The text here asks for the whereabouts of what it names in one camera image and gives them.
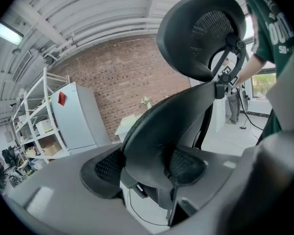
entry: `white refrigerator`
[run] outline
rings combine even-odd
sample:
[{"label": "white refrigerator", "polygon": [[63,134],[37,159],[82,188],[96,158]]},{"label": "white refrigerator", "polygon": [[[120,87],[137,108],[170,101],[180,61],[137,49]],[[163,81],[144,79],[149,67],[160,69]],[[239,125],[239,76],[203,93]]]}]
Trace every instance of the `white refrigerator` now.
[{"label": "white refrigerator", "polygon": [[[64,105],[58,102],[63,93]],[[71,154],[111,144],[94,92],[75,82],[51,96],[54,116]]]}]

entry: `brick wall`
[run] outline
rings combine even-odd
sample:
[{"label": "brick wall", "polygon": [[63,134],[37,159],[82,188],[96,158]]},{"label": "brick wall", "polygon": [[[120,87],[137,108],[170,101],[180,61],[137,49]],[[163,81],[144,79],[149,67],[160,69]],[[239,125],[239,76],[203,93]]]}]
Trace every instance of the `brick wall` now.
[{"label": "brick wall", "polygon": [[92,88],[111,141],[123,117],[147,110],[141,98],[155,105],[190,87],[160,54],[155,35],[108,41],[70,57],[50,72],[69,75],[71,81]]}]

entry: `gray pants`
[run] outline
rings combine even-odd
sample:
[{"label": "gray pants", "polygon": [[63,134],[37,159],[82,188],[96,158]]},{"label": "gray pants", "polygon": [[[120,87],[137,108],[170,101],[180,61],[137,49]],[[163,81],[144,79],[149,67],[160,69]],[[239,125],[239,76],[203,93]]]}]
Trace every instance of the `gray pants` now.
[{"label": "gray pants", "polygon": [[227,99],[229,100],[229,105],[232,113],[230,120],[234,123],[237,123],[241,110],[240,96],[238,92],[235,92],[235,94],[228,96]]}]

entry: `black cable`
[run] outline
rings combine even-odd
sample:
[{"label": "black cable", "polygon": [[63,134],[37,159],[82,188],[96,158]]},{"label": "black cable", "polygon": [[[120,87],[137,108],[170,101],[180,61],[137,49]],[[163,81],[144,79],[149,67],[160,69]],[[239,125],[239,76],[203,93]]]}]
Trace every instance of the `black cable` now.
[{"label": "black cable", "polygon": [[158,225],[158,224],[151,223],[151,222],[149,222],[149,221],[147,221],[147,220],[144,220],[142,217],[140,217],[140,216],[138,215],[138,213],[134,210],[134,208],[133,208],[133,206],[132,206],[132,201],[131,201],[131,189],[128,190],[128,193],[129,193],[129,204],[130,204],[132,210],[136,213],[136,215],[137,215],[141,220],[143,220],[143,221],[145,221],[145,222],[147,222],[147,223],[149,223],[149,224],[152,224],[152,225]]},{"label": "black cable", "polygon": [[241,105],[242,105],[242,109],[243,109],[243,112],[244,112],[244,114],[246,115],[247,119],[249,120],[249,122],[250,122],[253,126],[255,126],[255,127],[258,128],[259,130],[262,130],[262,131],[263,131],[263,129],[261,129],[261,128],[259,128],[257,125],[253,124],[253,122],[249,119],[249,117],[248,117],[248,115],[247,115],[247,113],[246,113],[246,111],[245,111],[245,109],[244,109],[244,107],[243,107],[243,102],[242,102],[242,99],[241,99],[240,91],[239,91],[239,89],[237,89],[237,88],[236,88],[236,90],[237,90],[237,93],[239,94],[240,101],[241,101]]},{"label": "black cable", "polygon": [[257,140],[259,140],[259,138],[255,135],[255,134],[253,134],[253,132],[251,131],[251,124],[249,123],[249,129],[250,129],[250,133],[257,139]]},{"label": "black cable", "polygon": [[246,122],[247,122],[247,118],[246,118],[246,120],[245,120],[245,123],[244,123],[241,127],[244,127],[244,126],[246,125]]}]

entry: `white metal shelf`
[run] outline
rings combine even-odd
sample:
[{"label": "white metal shelf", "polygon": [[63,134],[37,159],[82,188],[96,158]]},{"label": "white metal shelf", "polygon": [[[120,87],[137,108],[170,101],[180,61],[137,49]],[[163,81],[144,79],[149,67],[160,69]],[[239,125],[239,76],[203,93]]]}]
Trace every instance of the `white metal shelf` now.
[{"label": "white metal shelf", "polygon": [[63,157],[67,157],[70,155],[70,152],[67,150],[59,150],[56,154],[54,154],[53,156],[46,156],[46,155],[27,155],[27,157],[31,158],[31,159],[60,159]]},{"label": "white metal shelf", "polygon": [[[57,159],[57,158],[65,157],[69,155],[69,152],[67,151],[67,148],[64,145],[62,137],[60,136],[59,130],[57,129],[57,126],[55,125],[55,121],[53,119],[53,115],[52,115],[53,109],[52,109],[51,101],[48,100],[50,95],[52,95],[55,91],[59,90],[63,86],[67,85],[69,81],[70,79],[68,76],[61,77],[58,75],[48,73],[47,68],[45,67],[43,75],[37,80],[36,83],[34,83],[34,85],[30,88],[29,91],[24,93],[24,99],[20,103],[14,116],[12,117],[13,120],[16,120],[16,117],[19,116],[20,112],[25,111],[26,120],[24,121],[24,123],[22,123],[20,128],[17,128],[14,125],[14,129],[16,133],[16,138],[21,144],[21,148],[23,152],[25,152],[24,145],[30,142],[33,142],[36,148],[38,149],[38,151],[40,152],[41,154],[40,156],[33,156],[31,158],[44,159],[46,163],[49,163],[48,159]],[[38,108],[34,110],[32,114],[29,114],[29,112],[35,107],[37,107],[37,105],[44,98],[46,99],[46,101],[42,105],[38,106]],[[34,124],[37,118],[42,116],[48,116],[53,130],[43,135],[36,136],[35,130],[34,130]],[[31,132],[32,138],[27,140],[24,143],[21,143],[20,137],[19,137],[20,131],[22,130],[22,128],[24,128],[24,126],[27,126],[27,125]],[[55,135],[56,140],[58,141],[62,149],[58,151],[54,156],[45,156],[44,151],[39,144],[39,139],[45,138],[50,135]]]},{"label": "white metal shelf", "polygon": [[46,108],[47,103],[44,102],[42,105],[40,105],[30,116],[29,119],[32,119],[33,117],[42,117],[44,115],[48,114],[47,108]]},{"label": "white metal shelf", "polygon": [[[39,140],[39,139],[43,139],[43,138],[45,138],[45,137],[48,137],[48,136],[54,135],[55,132],[57,132],[57,131],[59,131],[59,129],[57,129],[57,130],[55,130],[55,131],[54,131],[54,130],[52,130],[52,131],[48,131],[48,132],[44,133],[43,135],[39,135],[39,136],[37,136],[36,139]],[[29,139],[29,140],[25,141],[24,143],[22,143],[22,145],[27,144],[27,143],[31,143],[31,142],[34,142],[34,141],[35,141],[34,139]]]},{"label": "white metal shelf", "polygon": [[18,133],[23,127],[27,125],[28,125],[28,121],[25,120],[19,128],[15,129],[15,132]]}]

